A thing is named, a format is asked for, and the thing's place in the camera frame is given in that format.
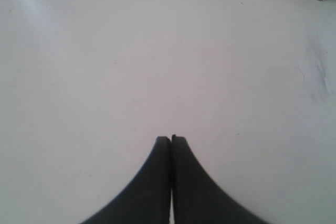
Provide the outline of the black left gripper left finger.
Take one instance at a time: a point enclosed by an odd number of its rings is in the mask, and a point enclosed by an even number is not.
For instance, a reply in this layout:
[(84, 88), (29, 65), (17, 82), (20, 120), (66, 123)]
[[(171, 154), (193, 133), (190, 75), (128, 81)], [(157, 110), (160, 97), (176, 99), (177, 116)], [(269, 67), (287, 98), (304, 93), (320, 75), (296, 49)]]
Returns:
[(169, 223), (170, 206), (171, 141), (159, 136), (122, 192), (83, 223)]

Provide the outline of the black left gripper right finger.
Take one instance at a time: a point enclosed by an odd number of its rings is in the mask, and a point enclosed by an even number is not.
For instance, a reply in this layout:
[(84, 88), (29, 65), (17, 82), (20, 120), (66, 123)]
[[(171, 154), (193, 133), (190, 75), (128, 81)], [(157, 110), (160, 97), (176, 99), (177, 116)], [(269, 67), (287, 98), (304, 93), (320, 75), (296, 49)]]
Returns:
[(265, 223), (212, 180), (186, 138), (172, 136), (171, 162), (175, 223)]

